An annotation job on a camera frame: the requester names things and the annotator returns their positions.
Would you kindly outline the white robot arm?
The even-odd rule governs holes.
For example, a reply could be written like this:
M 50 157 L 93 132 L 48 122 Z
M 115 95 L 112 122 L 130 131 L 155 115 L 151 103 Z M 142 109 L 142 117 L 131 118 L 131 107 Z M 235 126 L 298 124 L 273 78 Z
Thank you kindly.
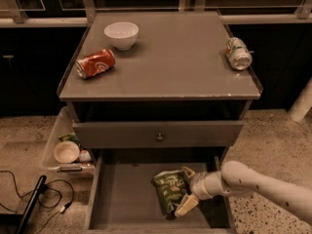
M 256 193 L 288 213 L 312 224 L 312 190 L 258 173 L 235 160 L 222 162 L 215 172 L 195 173 L 183 167 L 190 194 L 185 194 L 175 210 L 177 217 L 192 211 L 200 201 L 216 196 L 240 197 Z

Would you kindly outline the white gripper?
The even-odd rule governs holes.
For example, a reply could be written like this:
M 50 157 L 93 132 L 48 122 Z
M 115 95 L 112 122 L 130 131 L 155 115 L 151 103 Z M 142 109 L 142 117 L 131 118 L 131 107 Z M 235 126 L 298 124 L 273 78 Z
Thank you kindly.
M 184 216 L 196 208 L 199 200 L 209 200 L 213 198 L 205 183 L 205 179 L 208 176 L 207 172 L 200 172 L 195 174 L 192 169 L 186 166 L 182 166 L 181 169 L 183 170 L 185 180 L 190 183 L 189 187 L 192 194 L 185 194 L 183 196 L 180 204 L 175 210 L 176 217 Z

